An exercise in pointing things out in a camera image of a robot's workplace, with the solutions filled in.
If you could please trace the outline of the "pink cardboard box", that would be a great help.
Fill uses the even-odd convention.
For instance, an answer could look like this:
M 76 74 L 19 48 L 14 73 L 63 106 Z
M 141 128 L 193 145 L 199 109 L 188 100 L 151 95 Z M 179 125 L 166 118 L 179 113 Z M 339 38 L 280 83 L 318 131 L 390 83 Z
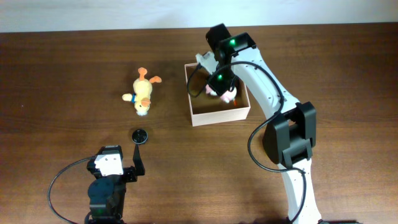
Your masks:
M 244 120 L 251 109 L 245 84 L 238 80 L 237 95 L 233 101 L 225 103 L 217 96 L 203 91 L 197 98 L 188 95 L 192 126 L 225 123 Z

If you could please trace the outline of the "pink white duck figure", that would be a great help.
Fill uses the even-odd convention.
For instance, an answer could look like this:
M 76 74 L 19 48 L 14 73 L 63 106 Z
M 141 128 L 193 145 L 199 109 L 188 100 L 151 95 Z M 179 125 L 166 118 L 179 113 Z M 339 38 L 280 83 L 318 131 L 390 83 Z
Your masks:
M 211 96 L 218 96 L 215 91 L 213 91 L 209 85 L 206 85 L 205 91 L 207 95 Z M 234 88 L 233 91 L 226 91 L 220 96 L 220 99 L 224 101 L 225 103 L 229 103 L 230 101 L 234 101 L 235 97 L 237 95 L 237 88 Z

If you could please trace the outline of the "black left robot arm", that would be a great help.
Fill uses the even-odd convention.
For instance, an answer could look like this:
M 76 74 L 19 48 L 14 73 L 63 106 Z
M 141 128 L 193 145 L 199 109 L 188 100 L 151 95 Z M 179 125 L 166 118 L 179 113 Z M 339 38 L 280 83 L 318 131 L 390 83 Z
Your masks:
M 103 146 L 87 163 L 87 170 L 96 178 L 88 187 L 90 211 L 85 218 L 89 224 L 124 224 L 123 209 L 126 184 L 137 182 L 145 168 L 136 144 L 133 166 L 123 167 L 123 152 L 119 145 Z

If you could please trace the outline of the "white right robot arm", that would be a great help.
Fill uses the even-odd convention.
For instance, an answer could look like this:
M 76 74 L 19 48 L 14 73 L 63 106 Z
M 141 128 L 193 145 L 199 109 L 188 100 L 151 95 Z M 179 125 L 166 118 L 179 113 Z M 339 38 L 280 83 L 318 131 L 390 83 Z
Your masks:
M 213 56 L 203 65 L 210 76 L 206 83 L 221 96 L 240 79 L 260 105 L 266 120 L 249 136 L 264 130 L 262 145 L 276 168 L 254 163 L 269 172 L 280 173 L 288 200 L 290 223 L 320 223 L 311 178 L 313 148 L 316 145 L 317 112 L 311 102 L 301 103 L 278 81 L 264 62 L 257 44 L 246 32 L 232 36 L 224 24 L 209 29 L 206 40 Z

